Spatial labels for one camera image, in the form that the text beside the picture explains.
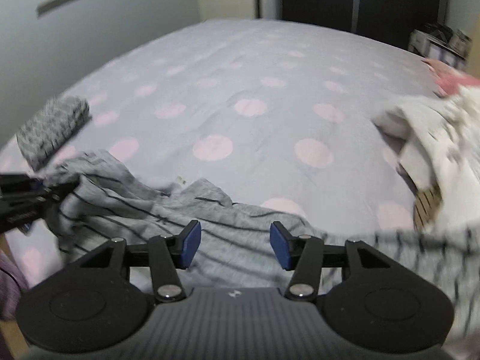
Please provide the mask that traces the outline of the grey striped shirt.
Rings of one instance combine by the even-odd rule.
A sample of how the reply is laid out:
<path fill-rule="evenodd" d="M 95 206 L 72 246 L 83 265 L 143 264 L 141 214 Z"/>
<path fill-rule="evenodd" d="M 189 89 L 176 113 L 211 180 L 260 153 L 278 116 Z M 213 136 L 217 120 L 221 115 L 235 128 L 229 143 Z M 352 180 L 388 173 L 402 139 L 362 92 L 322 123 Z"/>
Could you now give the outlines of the grey striped shirt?
<path fill-rule="evenodd" d="M 345 242 L 344 236 L 313 228 L 298 215 L 233 202 L 205 179 L 184 188 L 169 183 L 153 189 L 105 150 L 70 158 L 46 176 L 48 185 L 68 181 L 77 182 L 77 189 L 47 221 L 67 260 L 113 237 L 138 244 L 153 236 L 176 235 L 196 219 L 202 239 L 192 266 L 181 277 L 186 287 L 285 287 L 289 276 L 269 244 L 273 221 L 295 235 L 306 233 L 332 245 Z M 455 308 L 454 336 L 479 330 L 478 230 L 438 236 L 375 232 L 363 241 L 448 295 Z"/>

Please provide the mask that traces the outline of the folded grey striped garment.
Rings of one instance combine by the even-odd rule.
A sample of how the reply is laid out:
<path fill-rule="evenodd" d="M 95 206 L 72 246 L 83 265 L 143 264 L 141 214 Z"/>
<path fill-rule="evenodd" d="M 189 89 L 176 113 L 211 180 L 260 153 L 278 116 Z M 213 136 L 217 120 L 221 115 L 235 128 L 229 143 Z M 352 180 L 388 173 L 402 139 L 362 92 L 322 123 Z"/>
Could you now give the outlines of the folded grey striped garment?
<path fill-rule="evenodd" d="M 30 168 L 38 172 L 89 120 L 86 99 L 52 97 L 16 133 L 19 151 Z"/>

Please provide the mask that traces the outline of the grey pink-dotted bed sheet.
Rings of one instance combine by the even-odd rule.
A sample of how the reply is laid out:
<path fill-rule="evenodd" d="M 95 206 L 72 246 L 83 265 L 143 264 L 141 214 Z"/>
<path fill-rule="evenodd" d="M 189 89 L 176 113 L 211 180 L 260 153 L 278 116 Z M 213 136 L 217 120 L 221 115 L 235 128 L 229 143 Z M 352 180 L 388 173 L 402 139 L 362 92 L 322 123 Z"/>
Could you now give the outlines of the grey pink-dotted bed sheet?
<path fill-rule="evenodd" d="M 419 57 L 364 37 L 210 20 L 68 88 L 89 102 L 92 118 L 48 168 L 105 150 L 153 189 L 205 179 L 235 203 L 298 215 L 345 238 L 412 230 L 400 143 L 372 118 L 384 102 L 433 87 Z M 68 261 L 43 222 L 7 240 L 30 285 Z"/>

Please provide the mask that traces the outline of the white ribbed garment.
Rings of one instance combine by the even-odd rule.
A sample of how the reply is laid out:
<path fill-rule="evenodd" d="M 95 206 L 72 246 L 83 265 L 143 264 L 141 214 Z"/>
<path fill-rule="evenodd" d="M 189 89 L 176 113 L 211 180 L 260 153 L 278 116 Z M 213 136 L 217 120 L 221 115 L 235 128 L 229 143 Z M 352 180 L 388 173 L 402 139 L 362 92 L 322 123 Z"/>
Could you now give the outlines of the white ribbed garment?
<path fill-rule="evenodd" d="M 439 187 L 442 201 L 427 228 L 479 227 L 479 88 L 461 86 L 449 97 L 394 97 L 372 122 L 405 140 L 399 163 L 417 189 Z"/>

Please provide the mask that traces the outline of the pink pillow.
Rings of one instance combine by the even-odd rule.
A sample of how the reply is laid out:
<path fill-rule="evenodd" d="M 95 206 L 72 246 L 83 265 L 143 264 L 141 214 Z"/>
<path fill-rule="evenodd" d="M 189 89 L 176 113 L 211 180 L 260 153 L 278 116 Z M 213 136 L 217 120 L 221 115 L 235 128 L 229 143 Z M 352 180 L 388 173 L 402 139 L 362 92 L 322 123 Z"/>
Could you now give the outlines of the pink pillow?
<path fill-rule="evenodd" d="M 437 86 L 436 94 L 441 98 L 457 94 L 460 87 L 479 87 L 478 78 L 454 69 L 442 61 L 423 58 L 422 62 L 433 73 L 434 82 Z"/>

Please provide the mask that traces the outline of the black sliding wardrobe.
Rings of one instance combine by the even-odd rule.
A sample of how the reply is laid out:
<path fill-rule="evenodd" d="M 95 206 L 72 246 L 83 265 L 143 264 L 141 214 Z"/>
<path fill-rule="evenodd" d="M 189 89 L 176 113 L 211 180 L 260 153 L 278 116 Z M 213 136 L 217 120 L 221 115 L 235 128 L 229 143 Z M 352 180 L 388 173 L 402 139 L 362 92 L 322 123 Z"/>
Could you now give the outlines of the black sliding wardrobe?
<path fill-rule="evenodd" d="M 407 49 L 411 33 L 442 24 L 448 0 L 281 0 L 281 18 Z"/>

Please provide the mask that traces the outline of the grey wall bracket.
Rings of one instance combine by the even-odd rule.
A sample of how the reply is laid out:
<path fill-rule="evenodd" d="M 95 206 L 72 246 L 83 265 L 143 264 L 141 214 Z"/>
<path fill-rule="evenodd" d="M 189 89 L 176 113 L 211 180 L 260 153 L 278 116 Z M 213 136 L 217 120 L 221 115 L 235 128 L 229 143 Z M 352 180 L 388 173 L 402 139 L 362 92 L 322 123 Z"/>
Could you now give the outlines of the grey wall bracket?
<path fill-rule="evenodd" d="M 46 0 L 45 2 L 41 2 L 36 8 L 37 17 L 44 16 L 51 11 L 75 1 L 76 0 Z"/>

